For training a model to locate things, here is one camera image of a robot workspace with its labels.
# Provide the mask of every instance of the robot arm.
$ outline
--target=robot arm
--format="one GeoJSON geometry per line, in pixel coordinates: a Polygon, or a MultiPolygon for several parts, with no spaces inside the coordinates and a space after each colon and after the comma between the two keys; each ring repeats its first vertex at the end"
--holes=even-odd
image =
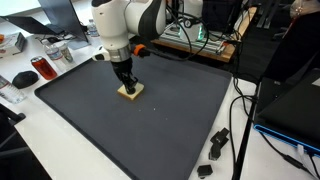
{"type": "Polygon", "coordinates": [[[92,0],[92,15],[102,42],[93,59],[110,60],[128,94],[135,93],[134,87],[138,82],[131,72],[128,32],[150,40],[159,37],[165,28],[165,8],[165,0],[149,0],[145,3],[134,0],[92,0]]]}

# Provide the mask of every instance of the white table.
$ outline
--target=white table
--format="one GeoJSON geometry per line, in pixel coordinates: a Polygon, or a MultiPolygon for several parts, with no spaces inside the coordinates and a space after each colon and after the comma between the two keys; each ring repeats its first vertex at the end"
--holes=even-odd
{"type": "MultiPolygon", "coordinates": [[[[89,5],[89,1],[74,3],[81,21],[85,17],[90,18],[88,15],[89,5]]],[[[43,13],[42,15],[37,13],[35,16],[39,19],[45,19],[43,15],[43,13]]],[[[19,31],[13,29],[6,22],[0,24],[0,29],[8,30],[10,33],[19,31]]],[[[89,37],[89,40],[92,43],[91,46],[75,51],[71,50],[76,64],[89,59],[95,47],[100,44],[99,38],[89,37]]],[[[42,50],[41,44],[34,39],[34,36],[29,36],[23,53],[0,59],[0,74],[11,81],[18,72],[36,71],[32,67],[30,59],[39,55],[49,59],[42,50]]],[[[22,90],[27,95],[27,99],[24,101],[13,105],[0,99],[0,103],[16,113],[23,112],[27,116],[15,127],[52,179],[129,179],[73,126],[34,95],[36,88],[48,82],[41,76],[39,77],[40,80],[36,84],[22,90]]],[[[253,83],[242,80],[240,80],[239,86],[244,94],[253,94],[256,87],[253,83]]],[[[223,147],[222,155],[218,161],[208,160],[208,153],[212,145],[209,141],[210,138],[224,127],[228,128],[229,106],[236,96],[238,94],[231,83],[190,179],[199,179],[196,169],[198,165],[206,164],[211,164],[214,171],[206,179],[231,179],[233,161],[230,143],[228,142],[223,147]]],[[[247,103],[247,105],[247,109],[249,109],[251,104],[247,103]]],[[[233,134],[235,149],[238,152],[247,117],[241,101],[237,101],[233,109],[233,134]]]]}
{"type": "MultiPolygon", "coordinates": [[[[268,137],[268,140],[280,152],[288,154],[291,157],[301,162],[297,149],[280,142],[274,138],[268,137]]],[[[305,162],[313,170],[311,161],[307,155],[304,155],[305,162]]],[[[317,167],[320,167],[320,158],[313,158],[317,167]]],[[[292,180],[304,179],[312,180],[312,176],[306,172],[299,170],[287,163],[266,143],[262,136],[253,128],[250,131],[250,136],[243,163],[241,180],[292,180]]]]}

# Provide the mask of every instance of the black rubber mat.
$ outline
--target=black rubber mat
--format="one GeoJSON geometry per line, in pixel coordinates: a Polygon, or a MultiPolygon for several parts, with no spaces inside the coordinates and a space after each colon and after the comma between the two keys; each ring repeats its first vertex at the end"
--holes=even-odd
{"type": "Polygon", "coordinates": [[[129,177],[185,180],[218,113],[231,74],[193,62],[134,59],[145,89],[130,101],[111,63],[88,60],[36,95],[129,177]]]}

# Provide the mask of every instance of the red soda can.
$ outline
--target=red soda can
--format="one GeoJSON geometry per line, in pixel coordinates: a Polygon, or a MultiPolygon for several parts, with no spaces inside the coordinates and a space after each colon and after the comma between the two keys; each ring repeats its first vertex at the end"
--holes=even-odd
{"type": "Polygon", "coordinates": [[[46,80],[57,77],[56,71],[45,58],[41,56],[34,57],[31,59],[31,64],[46,80]]]}

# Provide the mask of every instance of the desk clutter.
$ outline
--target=desk clutter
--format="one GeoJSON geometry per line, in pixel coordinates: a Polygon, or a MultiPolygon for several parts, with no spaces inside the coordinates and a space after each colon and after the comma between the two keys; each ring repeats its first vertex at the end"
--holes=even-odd
{"type": "Polygon", "coordinates": [[[12,56],[23,51],[26,39],[21,33],[0,36],[0,58],[12,56]]]}

